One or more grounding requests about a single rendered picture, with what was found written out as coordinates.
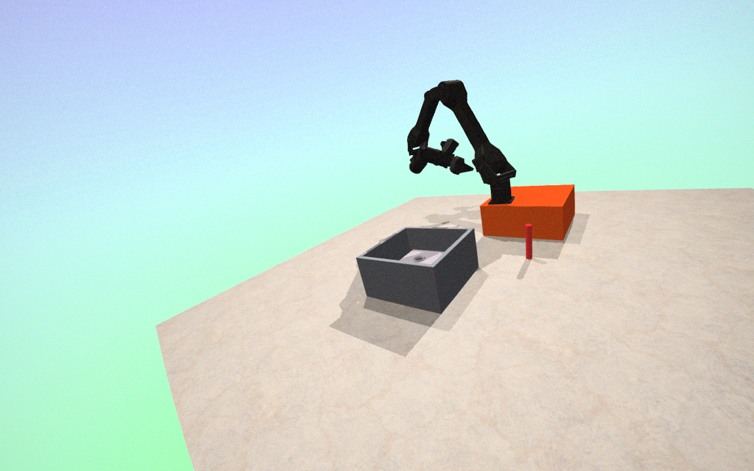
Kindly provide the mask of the white square plate with hole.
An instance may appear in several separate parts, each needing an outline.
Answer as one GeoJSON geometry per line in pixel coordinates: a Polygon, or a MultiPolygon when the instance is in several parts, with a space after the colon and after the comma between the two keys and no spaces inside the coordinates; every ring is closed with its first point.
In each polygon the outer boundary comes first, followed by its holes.
{"type": "Polygon", "coordinates": [[[406,254],[406,256],[404,256],[400,260],[406,260],[407,262],[432,264],[438,257],[442,256],[442,254],[443,253],[438,253],[437,251],[413,250],[411,251],[411,253],[406,254]]]}

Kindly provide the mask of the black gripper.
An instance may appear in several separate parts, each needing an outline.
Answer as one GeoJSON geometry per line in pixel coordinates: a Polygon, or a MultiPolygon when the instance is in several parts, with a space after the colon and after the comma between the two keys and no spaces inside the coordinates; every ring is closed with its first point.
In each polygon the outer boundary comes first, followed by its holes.
{"type": "Polygon", "coordinates": [[[445,153],[442,153],[442,151],[439,151],[438,149],[436,153],[436,158],[432,162],[434,165],[440,165],[444,167],[444,169],[448,169],[450,167],[450,171],[453,174],[461,174],[465,172],[472,172],[473,168],[467,164],[465,164],[465,159],[462,157],[450,157],[449,155],[446,155],[445,153]]]}

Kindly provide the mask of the red peg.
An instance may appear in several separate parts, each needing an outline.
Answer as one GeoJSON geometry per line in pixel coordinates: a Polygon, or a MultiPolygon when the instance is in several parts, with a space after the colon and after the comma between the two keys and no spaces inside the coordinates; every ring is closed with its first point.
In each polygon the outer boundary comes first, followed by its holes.
{"type": "Polygon", "coordinates": [[[532,259],[533,257],[533,249],[532,249],[532,225],[526,224],[526,258],[532,259]]]}

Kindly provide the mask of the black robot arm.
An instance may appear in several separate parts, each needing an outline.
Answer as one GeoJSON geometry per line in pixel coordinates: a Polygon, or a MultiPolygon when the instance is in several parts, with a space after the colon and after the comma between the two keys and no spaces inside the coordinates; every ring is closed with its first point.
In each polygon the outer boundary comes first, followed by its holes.
{"type": "Polygon", "coordinates": [[[411,128],[407,137],[409,156],[413,155],[410,159],[409,170],[419,174],[428,163],[431,164],[436,158],[437,150],[428,147],[429,128],[437,105],[441,101],[453,111],[472,144],[474,149],[472,163],[476,172],[479,172],[482,182],[490,185],[492,199],[488,205],[508,205],[514,201],[514,196],[511,194],[511,178],[516,177],[516,169],[507,161],[499,147],[490,143],[467,103],[468,97],[461,80],[442,81],[438,86],[424,93],[423,105],[416,125],[411,128]],[[419,148],[413,150],[413,147],[419,148]]]}

